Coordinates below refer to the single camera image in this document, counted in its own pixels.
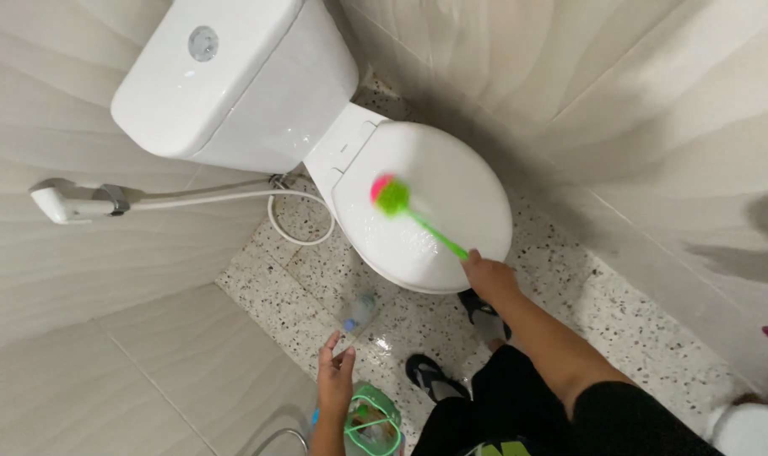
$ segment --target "black sandal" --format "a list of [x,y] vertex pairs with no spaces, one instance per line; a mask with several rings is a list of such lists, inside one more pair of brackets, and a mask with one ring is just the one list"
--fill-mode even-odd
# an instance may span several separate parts
[[[460,293],[457,294],[457,297],[460,298],[460,303],[462,306],[466,307],[466,312],[468,312],[468,321],[472,325],[474,325],[474,319],[471,317],[471,315],[474,313],[474,311],[480,311],[489,315],[499,316],[497,311],[493,310],[493,307],[483,301],[482,298],[480,298],[480,296],[478,296],[476,292],[471,288],[465,291],[460,291]],[[511,328],[504,321],[502,321],[502,330],[505,331],[505,342],[510,341],[512,334]]]
[[[421,369],[420,365],[425,364],[434,370]],[[406,363],[407,377],[413,385],[423,389],[435,403],[438,399],[435,398],[434,391],[432,390],[432,382],[440,381],[451,386],[465,399],[470,400],[471,394],[468,389],[463,386],[459,381],[451,380],[446,377],[446,374],[440,369],[438,363],[435,363],[433,359],[426,355],[412,355],[407,359]]]

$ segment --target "plastic bottle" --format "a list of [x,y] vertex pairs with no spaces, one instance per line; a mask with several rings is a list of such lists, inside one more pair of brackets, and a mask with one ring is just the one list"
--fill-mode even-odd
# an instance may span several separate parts
[[350,308],[350,318],[344,321],[344,330],[352,331],[354,328],[366,327],[373,320],[373,310],[376,307],[372,293],[365,293],[353,302]]

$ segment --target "foot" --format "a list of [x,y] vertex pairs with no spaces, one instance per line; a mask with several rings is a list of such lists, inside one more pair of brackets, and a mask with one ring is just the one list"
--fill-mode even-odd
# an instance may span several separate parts
[[502,321],[497,311],[477,296],[471,288],[460,291],[457,297],[460,298],[462,306],[466,307],[468,320],[474,326],[474,330],[483,342],[489,344],[489,347],[493,340],[511,340],[511,328]]
[[446,377],[438,363],[428,356],[410,356],[407,359],[406,368],[409,380],[423,389],[436,403],[446,398],[471,399],[468,389],[459,381]]

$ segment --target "white hose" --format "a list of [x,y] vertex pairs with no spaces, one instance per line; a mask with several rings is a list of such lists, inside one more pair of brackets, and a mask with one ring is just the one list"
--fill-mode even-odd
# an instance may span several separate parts
[[240,198],[255,198],[257,196],[268,196],[269,203],[267,205],[267,209],[269,212],[269,221],[271,222],[271,225],[275,227],[275,230],[277,230],[277,232],[280,233],[281,236],[293,242],[294,244],[317,245],[325,242],[329,238],[330,234],[333,233],[334,227],[336,226],[336,220],[334,220],[333,216],[330,215],[330,209],[328,209],[328,216],[330,217],[330,228],[328,228],[328,233],[325,233],[324,236],[322,236],[321,238],[315,241],[300,241],[298,239],[294,239],[288,233],[283,231],[283,229],[280,228],[280,225],[277,224],[277,220],[275,219],[275,213],[272,210],[272,205],[275,202],[275,195],[304,196],[306,198],[316,200],[319,204],[325,206],[325,208],[328,209],[327,203],[325,203],[325,201],[322,198],[316,195],[311,195],[310,193],[298,192],[297,190],[261,190],[257,192],[232,193],[230,195],[207,196],[206,198],[194,198],[190,200],[168,201],[164,203],[135,203],[131,205],[130,210],[149,211],[153,209],[169,209],[169,208],[178,208],[181,206],[190,206],[192,204],[215,203],[217,201],[229,201],[229,200],[239,200]]

